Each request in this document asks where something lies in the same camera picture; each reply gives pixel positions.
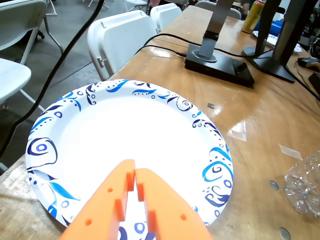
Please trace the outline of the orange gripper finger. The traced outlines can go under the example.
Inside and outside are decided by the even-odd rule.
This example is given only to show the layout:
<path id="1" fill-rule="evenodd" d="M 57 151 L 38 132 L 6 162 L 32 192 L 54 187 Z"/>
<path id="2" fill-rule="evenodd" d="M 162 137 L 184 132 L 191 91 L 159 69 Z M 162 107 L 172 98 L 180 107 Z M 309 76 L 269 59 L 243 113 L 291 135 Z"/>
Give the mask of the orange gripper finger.
<path id="1" fill-rule="evenodd" d="M 160 176 L 135 170 L 138 201 L 144 203 L 147 227 L 157 240 L 211 240 L 201 217 Z"/>
<path id="2" fill-rule="evenodd" d="M 97 188 L 61 240 L 116 240 L 126 217 L 128 192 L 134 190 L 135 161 L 119 163 Z"/>

